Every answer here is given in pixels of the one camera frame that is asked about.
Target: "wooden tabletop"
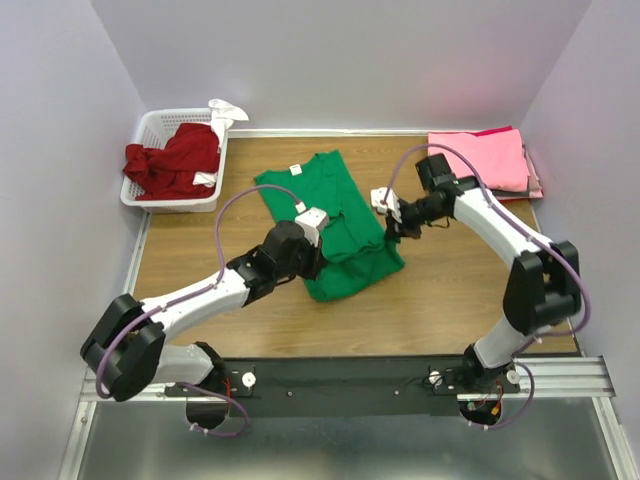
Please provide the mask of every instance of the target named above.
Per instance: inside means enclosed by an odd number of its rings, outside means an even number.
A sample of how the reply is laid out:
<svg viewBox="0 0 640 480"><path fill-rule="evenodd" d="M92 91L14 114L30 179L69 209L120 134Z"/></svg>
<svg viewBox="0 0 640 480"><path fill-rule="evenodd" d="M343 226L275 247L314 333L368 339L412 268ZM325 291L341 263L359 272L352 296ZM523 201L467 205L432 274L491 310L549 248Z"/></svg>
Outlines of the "wooden tabletop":
<svg viewBox="0 0 640 480"><path fill-rule="evenodd" d="M267 169L308 161L314 153L340 150L365 199L387 184L395 162L421 137L231 139L220 207L253 185ZM398 176L395 191L423 195L413 163ZM530 226L528 201L509 209ZM154 215L137 279L138 299L162 295L219 269L213 241L216 213ZM273 221L258 194L234 204L222 220L225 258L262 242ZM206 341L223 356L385 355L461 353L501 316L508 271L466 226L424 228L420 240L403 240L406 267L357 295L331 302L311 299L301 280L238 311L219 315L180 336L175 344ZM569 337L550 338L532 351L571 352Z"/></svg>

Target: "laundry basket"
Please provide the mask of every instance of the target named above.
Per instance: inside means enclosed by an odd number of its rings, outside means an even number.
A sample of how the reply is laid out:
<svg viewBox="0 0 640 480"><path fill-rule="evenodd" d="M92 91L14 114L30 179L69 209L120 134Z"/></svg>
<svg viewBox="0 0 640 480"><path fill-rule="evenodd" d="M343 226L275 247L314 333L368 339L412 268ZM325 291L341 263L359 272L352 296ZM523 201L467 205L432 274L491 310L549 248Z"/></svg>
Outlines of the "laundry basket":
<svg viewBox="0 0 640 480"><path fill-rule="evenodd" d="M211 110L208 108L175 108L149 112L140 120L134 143L139 143L144 147L164 148L167 141L175 135L180 124L185 122L209 124ZM138 195L144 193L144 189L125 176L120 191L120 200L125 205L141 207L151 213L213 212L222 189L226 156L227 138L225 136L222 145L220 145L218 178L210 197L189 200L136 200Z"/></svg>

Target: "green t-shirt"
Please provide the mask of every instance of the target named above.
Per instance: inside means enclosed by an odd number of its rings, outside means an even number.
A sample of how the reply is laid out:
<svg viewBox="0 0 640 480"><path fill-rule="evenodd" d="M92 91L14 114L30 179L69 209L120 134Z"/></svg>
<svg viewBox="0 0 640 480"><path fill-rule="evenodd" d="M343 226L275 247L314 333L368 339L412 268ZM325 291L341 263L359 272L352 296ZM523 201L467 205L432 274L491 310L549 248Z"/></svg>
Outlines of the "green t-shirt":
<svg viewBox="0 0 640 480"><path fill-rule="evenodd" d="M340 152L318 153L302 165L302 173L268 170L257 185L272 183L293 191L307 207L329 215L322 231L322 254L329 262L317 280L306 280L309 294L326 302L353 295L404 267L397 242L384 231L360 195ZM293 220L296 209L288 195L260 190L273 219Z"/></svg>

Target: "gray floor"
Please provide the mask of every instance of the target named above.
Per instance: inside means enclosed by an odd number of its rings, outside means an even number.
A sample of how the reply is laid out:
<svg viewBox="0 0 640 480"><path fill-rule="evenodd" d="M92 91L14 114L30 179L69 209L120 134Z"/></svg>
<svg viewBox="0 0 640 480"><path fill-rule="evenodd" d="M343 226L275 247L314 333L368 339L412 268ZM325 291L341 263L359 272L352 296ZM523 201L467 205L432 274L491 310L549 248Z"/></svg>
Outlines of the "gray floor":
<svg viewBox="0 0 640 480"><path fill-rule="evenodd" d="M506 414L519 401L505 405ZM536 400L513 427L429 416L257 419L241 438L189 432L181 403L101 403L80 478L615 478L589 399Z"/></svg>

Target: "folded pink towel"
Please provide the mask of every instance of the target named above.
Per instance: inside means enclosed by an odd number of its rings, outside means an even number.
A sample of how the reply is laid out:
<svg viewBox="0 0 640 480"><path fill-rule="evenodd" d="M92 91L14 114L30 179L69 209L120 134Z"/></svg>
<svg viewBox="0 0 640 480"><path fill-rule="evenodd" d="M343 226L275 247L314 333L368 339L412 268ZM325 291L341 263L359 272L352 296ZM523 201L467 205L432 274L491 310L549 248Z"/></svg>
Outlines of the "folded pink towel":
<svg viewBox="0 0 640 480"><path fill-rule="evenodd" d="M475 136L470 133L430 133L429 143L440 143L459 151L478 170L491 189L525 192L529 188L529 167L524 157L522 137L516 129ZM458 178L471 175L471 170L454 154L430 148L429 154L444 153Z"/></svg>

